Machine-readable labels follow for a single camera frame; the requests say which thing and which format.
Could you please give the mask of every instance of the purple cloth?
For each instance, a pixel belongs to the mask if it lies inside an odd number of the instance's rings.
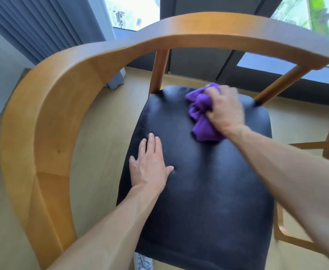
[[[192,134],[198,142],[202,141],[222,141],[225,137],[217,131],[206,116],[207,111],[212,111],[212,100],[204,91],[208,87],[216,87],[216,83],[207,84],[206,87],[199,88],[186,95],[186,99],[191,103],[188,114],[196,121],[192,129]]]

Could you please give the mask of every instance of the forearm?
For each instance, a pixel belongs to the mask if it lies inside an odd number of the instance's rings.
[[[159,191],[147,184],[132,187],[126,199],[76,241],[50,270],[127,270],[158,195]]]
[[[329,160],[239,126],[227,133],[273,196],[329,256]]]

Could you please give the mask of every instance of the black leather seat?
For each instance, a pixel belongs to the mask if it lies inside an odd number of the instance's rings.
[[[123,166],[117,204],[131,188],[128,159],[153,132],[165,164],[175,170],[159,196],[136,251],[187,270],[264,269],[274,201],[229,140],[198,143],[191,135],[185,95],[193,88],[168,86],[152,94],[133,132]],[[264,107],[240,95],[246,124],[271,137]]]

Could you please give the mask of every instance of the light wood floor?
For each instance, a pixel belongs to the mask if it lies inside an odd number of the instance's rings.
[[[77,236],[88,231],[114,209],[123,161],[137,119],[147,100],[151,72],[126,68],[126,83],[116,90],[103,89],[86,114],[77,138],[71,167],[71,206]],[[166,76],[163,86],[203,87],[206,82]],[[240,91],[242,94],[254,93]],[[273,137],[283,143],[325,140],[329,106],[276,98],[267,108]],[[311,153],[320,155],[321,151]],[[285,216],[288,230],[306,237],[301,227]],[[174,270],[154,262],[155,270]],[[0,269],[39,269],[35,255],[6,196],[0,173]],[[323,255],[272,239],[267,270],[329,269]]]

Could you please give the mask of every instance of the person's left hand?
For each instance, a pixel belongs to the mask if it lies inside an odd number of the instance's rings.
[[[168,175],[174,170],[173,166],[165,166],[162,153],[162,143],[153,133],[140,142],[138,158],[130,157],[130,173],[132,186],[150,184],[161,193],[166,186]]]

